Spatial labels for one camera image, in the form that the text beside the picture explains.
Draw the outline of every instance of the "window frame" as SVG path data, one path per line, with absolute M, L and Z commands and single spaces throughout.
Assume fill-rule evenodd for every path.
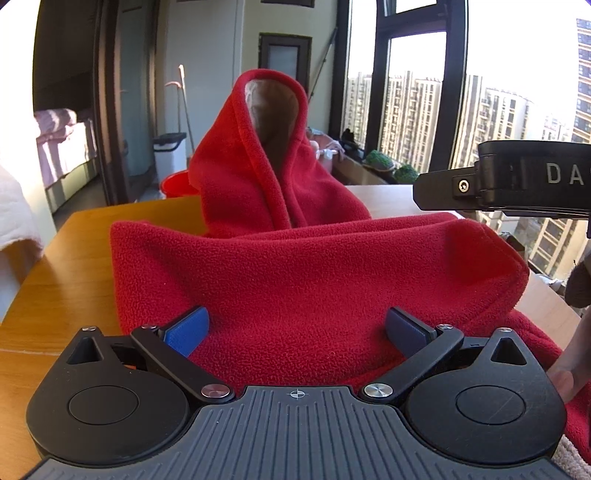
M 261 3 L 314 8 L 314 0 L 261 0 Z
M 395 0 L 376 0 L 374 69 L 365 134 L 365 154 L 377 150 L 384 121 L 384 100 L 389 71 L 390 41 L 394 38 L 446 32 L 446 51 L 439 117 L 433 140 L 429 171 L 451 166 L 462 111 L 467 60 L 467 0 L 437 0 L 400 13 Z M 329 135 L 340 138 L 347 82 L 351 30 L 350 0 L 338 0 L 337 35 L 329 116 Z
M 312 37 L 280 33 L 259 33 L 258 67 L 260 69 L 269 68 L 269 53 L 270 47 L 272 46 L 295 47 L 298 49 L 295 79 L 302 85 L 306 93 L 308 93 L 312 58 Z

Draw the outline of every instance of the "bed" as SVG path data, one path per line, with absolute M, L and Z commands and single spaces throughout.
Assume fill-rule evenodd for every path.
M 54 213 L 97 175 L 92 110 L 41 110 L 34 117 L 41 176 Z

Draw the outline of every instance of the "white wall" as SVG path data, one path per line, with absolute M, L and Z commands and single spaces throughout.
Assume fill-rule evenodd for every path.
M 158 133 L 177 131 L 176 89 L 164 84 L 180 81 L 178 65 L 182 63 L 197 146 L 241 72 L 244 0 L 162 0 L 160 8 L 156 65 L 164 73 L 157 74 Z M 184 111 L 181 130 L 187 132 Z M 186 145 L 190 156 L 188 137 Z
M 317 75 L 326 46 L 336 25 L 337 0 L 316 0 L 314 8 L 295 5 L 263 4 L 261 0 L 246 0 L 242 44 L 242 71 L 258 67 L 260 33 L 280 33 L 312 37 L 310 88 Z M 314 91 L 308 125 L 326 132 L 329 127 L 330 93 L 332 91 L 334 47 Z
M 47 245 L 56 227 L 41 179 L 33 118 L 33 47 L 39 3 L 11 0 L 0 10 L 0 164 L 20 183 Z

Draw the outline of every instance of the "doorway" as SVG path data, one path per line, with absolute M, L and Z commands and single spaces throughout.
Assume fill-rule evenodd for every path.
M 98 149 L 109 205 L 144 199 L 155 180 L 159 6 L 159 0 L 102 0 L 94 81 Z

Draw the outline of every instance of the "red fleece blanket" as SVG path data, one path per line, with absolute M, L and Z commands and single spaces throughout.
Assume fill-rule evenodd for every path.
M 272 78 L 301 90 L 280 74 Z M 236 85 L 204 139 L 220 141 L 217 155 L 200 146 L 193 159 L 209 233 L 218 238 L 146 223 L 112 228 L 125 333 L 206 306 L 210 333 L 190 359 L 238 391 L 249 384 L 359 388 L 403 360 L 384 329 L 391 306 L 468 336 L 509 326 L 544 367 L 556 360 L 554 342 L 513 310 L 529 271 L 498 235 L 448 213 L 367 219 L 344 187 L 309 165 L 299 120 L 285 165 L 302 163 L 310 175 L 304 181 L 301 170 L 284 170 L 278 181 L 272 171 L 260 174 L 264 153 L 247 145 L 256 146 L 256 137 L 245 136 L 252 126 L 239 113 L 245 82 Z M 567 406 L 566 431 L 587 462 L 589 394 L 587 387 Z
M 245 99 L 249 83 L 259 80 L 286 85 L 297 101 L 293 133 L 278 175 L 252 126 L 253 113 Z M 210 236 L 227 238 L 370 218 L 367 208 L 316 160 L 306 137 L 307 109 L 306 93 L 287 75 L 252 70 L 238 78 L 189 167 L 189 180 L 201 193 Z M 261 122 L 276 122 L 272 114 L 253 110 Z

